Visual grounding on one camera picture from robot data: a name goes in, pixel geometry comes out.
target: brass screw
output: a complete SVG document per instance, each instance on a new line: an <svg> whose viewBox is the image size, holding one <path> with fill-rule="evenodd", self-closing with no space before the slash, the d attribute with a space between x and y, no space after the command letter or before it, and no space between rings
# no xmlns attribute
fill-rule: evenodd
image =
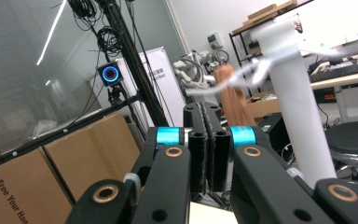
<svg viewBox="0 0 358 224"><path fill-rule="evenodd" d="M349 202L349 203L354 203L354 202L358 201L358 195L356 194L356 192L354 192L352 189L349 189L345 186L342 186L339 184L333 184L333 185L329 185L327 187L327 189L328 189L328 191L330 191L330 193L334 197L336 197L342 201ZM343 195L338 190L345 191L349 195Z"/></svg>
<svg viewBox="0 0 358 224"><path fill-rule="evenodd" d="M96 203L109 203L113 201L118 195L118 188L116 185L104 185L95 190L92 198Z"/></svg>
<svg viewBox="0 0 358 224"><path fill-rule="evenodd" d="M258 157L261 156L261 151L255 147L246 147L243 149L243 153L251 157Z"/></svg>
<svg viewBox="0 0 358 224"><path fill-rule="evenodd" d="M165 150L165 154L169 157L179 157L183 154L183 150L179 147L170 147Z"/></svg>

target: keyboard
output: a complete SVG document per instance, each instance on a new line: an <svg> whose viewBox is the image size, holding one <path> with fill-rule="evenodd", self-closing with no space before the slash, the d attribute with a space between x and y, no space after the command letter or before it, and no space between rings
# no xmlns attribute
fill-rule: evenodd
<svg viewBox="0 0 358 224"><path fill-rule="evenodd" d="M310 83L358 74L358 63L337 67L334 69L331 68L332 67L324 70L319 70L316 74L311 75Z"/></svg>

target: table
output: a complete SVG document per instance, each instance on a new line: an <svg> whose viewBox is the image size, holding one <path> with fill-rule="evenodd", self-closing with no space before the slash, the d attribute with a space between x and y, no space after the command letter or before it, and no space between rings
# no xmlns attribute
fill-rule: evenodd
<svg viewBox="0 0 358 224"><path fill-rule="evenodd" d="M321 66L326 66L326 63L322 63L321 65L319 65L319 67L321 67ZM347 113L345 101L344 101L344 98L342 95L342 86L351 85L351 84L355 84L355 83L358 83L358 74L346 76L346 77L333 78L333 79L320 81L320 82L314 82L314 83L311 83L310 85L313 90L334 87L334 94L336 95L336 99L337 99L339 115L341 116L342 122L346 123L346 122L348 122L348 113Z"/></svg>
<svg viewBox="0 0 358 224"><path fill-rule="evenodd" d="M190 224L237 224L234 213L226 210L190 203Z"/></svg>

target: black stool seat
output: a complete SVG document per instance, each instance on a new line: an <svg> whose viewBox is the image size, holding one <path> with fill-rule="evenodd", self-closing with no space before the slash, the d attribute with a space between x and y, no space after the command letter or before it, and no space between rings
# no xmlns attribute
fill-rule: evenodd
<svg viewBox="0 0 358 224"><path fill-rule="evenodd" d="M358 121L339 124L326 131L331 150L345 154L358 154Z"/></svg>

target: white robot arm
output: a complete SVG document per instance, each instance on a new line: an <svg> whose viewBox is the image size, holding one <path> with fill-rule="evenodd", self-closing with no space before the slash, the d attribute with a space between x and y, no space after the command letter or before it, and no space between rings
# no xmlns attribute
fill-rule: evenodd
<svg viewBox="0 0 358 224"><path fill-rule="evenodd" d="M207 82L214 83L214 79L204 75L202 64L211 60L212 55L209 51L191 52L180 61L173 63L173 71L182 86L191 89L208 89L210 86Z"/></svg>

